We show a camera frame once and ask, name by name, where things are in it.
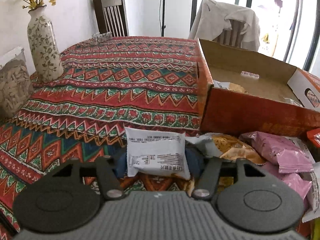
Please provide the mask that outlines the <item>dark wooden chair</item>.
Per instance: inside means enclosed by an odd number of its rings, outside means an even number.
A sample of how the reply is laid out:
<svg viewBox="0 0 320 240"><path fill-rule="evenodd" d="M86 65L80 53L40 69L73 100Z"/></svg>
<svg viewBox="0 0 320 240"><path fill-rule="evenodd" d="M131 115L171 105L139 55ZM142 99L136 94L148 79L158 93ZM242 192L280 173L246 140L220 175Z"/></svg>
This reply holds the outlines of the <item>dark wooden chair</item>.
<svg viewBox="0 0 320 240"><path fill-rule="evenodd" d="M125 0L93 0L100 34L111 32L113 37L129 36Z"/></svg>

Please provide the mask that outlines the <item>small patterned tissue pouch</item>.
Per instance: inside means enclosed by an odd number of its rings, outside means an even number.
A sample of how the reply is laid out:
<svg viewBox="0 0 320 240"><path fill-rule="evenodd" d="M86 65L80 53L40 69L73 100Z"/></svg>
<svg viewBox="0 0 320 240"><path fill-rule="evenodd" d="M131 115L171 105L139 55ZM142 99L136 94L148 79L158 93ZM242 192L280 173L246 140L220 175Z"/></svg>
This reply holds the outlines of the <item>small patterned tissue pouch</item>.
<svg viewBox="0 0 320 240"><path fill-rule="evenodd" d="M105 41L112 39L112 32L108 31L106 33L95 33L92 35L92 39L95 43L103 43Z"/></svg>

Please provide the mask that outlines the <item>snack packet inside box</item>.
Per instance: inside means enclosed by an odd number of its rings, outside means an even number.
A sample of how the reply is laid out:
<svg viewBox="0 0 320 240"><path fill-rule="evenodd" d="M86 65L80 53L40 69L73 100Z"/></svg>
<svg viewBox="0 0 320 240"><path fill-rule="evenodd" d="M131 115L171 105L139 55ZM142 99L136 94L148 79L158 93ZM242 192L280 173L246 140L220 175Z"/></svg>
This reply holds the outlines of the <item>snack packet inside box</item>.
<svg viewBox="0 0 320 240"><path fill-rule="evenodd" d="M244 93L246 94L247 91L244 89L244 87L231 83L231 82L221 82L221 81L213 81L213 85L215 88L221 88L226 90L231 90L238 93Z"/></svg>

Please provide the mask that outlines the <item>patterned red tablecloth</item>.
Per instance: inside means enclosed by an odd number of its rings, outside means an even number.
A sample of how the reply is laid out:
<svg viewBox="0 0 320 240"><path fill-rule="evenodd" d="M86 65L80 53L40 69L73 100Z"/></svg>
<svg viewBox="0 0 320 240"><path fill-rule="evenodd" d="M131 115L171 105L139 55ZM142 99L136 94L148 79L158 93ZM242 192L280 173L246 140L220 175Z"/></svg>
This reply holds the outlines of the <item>patterned red tablecloth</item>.
<svg viewBox="0 0 320 240"><path fill-rule="evenodd" d="M63 75L42 83L1 122L1 213L30 184L71 158L83 163L126 146L125 127L199 133L197 45L180 38L119 37L61 53Z"/></svg>

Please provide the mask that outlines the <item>pink snack packet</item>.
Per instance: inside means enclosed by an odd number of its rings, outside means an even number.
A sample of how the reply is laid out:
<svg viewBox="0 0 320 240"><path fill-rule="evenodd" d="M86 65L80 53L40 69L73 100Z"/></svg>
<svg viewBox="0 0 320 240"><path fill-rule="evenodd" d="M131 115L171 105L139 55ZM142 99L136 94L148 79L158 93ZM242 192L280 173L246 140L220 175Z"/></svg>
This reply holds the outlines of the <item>pink snack packet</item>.
<svg viewBox="0 0 320 240"><path fill-rule="evenodd" d="M264 132L249 132L240 139L250 145L266 160L278 165L279 173L309 173L313 165L306 153L286 137Z"/></svg>
<svg viewBox="0 0 320 240"><path fill-rule="evenodd" d="M280 179L291 189L295 190L301 196L302 200L306 198L308 192L311 189L312 182L309 180L304 180L297 173L279 173L279 168L271 164L270 162L267 162L266 164L262 165L261 168Z"/></svg>

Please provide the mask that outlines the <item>orange white snack packet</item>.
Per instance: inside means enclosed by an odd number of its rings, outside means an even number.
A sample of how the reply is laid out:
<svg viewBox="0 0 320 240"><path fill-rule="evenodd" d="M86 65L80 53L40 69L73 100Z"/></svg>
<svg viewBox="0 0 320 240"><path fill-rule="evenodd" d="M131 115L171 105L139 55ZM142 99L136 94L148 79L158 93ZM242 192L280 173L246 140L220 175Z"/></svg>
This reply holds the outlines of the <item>orange white snack packet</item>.
<svg viewBox="0 0 320 240"><path fill-rule="evenodd" d="M266 163L253 147L231 135L206 133L198 137L186 137L185 140L209 158L217 157L231 161L244 158L257 165Z"/></svg>

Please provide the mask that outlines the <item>chair with beige jacket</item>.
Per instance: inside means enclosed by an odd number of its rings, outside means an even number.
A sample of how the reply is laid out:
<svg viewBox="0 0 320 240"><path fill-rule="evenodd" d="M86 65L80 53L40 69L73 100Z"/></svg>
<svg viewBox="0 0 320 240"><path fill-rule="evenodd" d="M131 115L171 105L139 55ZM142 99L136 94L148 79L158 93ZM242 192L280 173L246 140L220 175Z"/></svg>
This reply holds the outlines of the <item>chair with beige jacket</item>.
<svg viewBox="0 0 320 240"><path fill-rule="evenodd" d="M245 26L244 22L237 20L227 20L227 23L229 23L230 26L223 29L222 33L213 41L219 44L241 48L241 43L244 37L241 31Z"/></svg>

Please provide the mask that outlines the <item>floral ceramic vase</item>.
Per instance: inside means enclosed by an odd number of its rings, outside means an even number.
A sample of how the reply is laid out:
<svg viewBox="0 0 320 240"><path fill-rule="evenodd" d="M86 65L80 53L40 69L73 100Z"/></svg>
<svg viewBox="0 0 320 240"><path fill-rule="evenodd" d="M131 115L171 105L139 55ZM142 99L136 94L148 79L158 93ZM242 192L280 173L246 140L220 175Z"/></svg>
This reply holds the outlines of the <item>floral ceramic vase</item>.
<svg viewBox="0 0 320 240"><path fill-rule="evenodd" d="M63 74L60 53L57 48L53 24L45 14L45 6L29 10L30 21L27 26L31 56L39 80L48 83Z"/></svg>

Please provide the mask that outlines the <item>black framed glass door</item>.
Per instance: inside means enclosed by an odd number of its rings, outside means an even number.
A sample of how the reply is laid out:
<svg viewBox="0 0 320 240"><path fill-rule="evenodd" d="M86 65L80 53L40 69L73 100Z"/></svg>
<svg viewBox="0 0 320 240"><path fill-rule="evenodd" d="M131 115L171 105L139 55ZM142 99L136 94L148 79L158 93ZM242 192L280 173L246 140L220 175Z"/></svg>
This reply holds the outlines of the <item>black framed glass door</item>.
<svg viewBox="0 0 320 240"><path fill-rule="evenodd" d="M319 50L319 0L215 1L247 7L255 12L260 26L257 52L315 72ZM192 25L198 10L192 7Z"/></svg>

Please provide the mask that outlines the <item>orange cardboard box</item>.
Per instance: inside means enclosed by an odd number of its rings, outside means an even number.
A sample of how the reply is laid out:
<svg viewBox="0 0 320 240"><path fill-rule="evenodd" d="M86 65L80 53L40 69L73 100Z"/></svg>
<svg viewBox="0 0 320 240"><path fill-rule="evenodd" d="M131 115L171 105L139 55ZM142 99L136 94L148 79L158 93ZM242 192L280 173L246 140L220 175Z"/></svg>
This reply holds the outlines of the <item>orange cardboard box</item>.
<svg viewBox="0 0 320 240"><path fill-rule="evenodd" d="M199 39L200 131L241 135L260 131L300 137L319 128L319 79L255 51ZM244 87L246 94L215 88L213 81Z"/></svg>

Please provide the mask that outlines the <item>beige jacket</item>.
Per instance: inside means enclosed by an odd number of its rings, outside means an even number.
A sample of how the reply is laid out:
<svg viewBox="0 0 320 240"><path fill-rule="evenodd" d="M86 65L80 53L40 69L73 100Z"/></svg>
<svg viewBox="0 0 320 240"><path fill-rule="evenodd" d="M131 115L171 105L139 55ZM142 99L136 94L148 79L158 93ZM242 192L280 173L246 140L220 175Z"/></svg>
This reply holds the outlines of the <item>beige jacket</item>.
<svg viewBox="0 0 320 240"><path fill-rule="evenodd" d="M240 27L240 35L243 37L241 48L258 51L260 26L255 12L247 7L215 0L202 0L188 38L212 41L224 30L232 30L232 21L242 24Z"/></svg>

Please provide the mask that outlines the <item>black light stand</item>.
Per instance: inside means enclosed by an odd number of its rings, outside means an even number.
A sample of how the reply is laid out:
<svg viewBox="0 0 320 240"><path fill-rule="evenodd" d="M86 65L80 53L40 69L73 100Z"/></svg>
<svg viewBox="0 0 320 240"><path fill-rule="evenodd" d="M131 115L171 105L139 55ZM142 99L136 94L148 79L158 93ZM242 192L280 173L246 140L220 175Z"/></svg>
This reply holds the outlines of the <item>black light stand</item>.
<svg viewBox="0 0 320 240"><path fill-rule="evenodd" d="M161 37L164 37L165 32L165 2L166 0L160 0L159 4L159 24L161 28Z"/></svg>

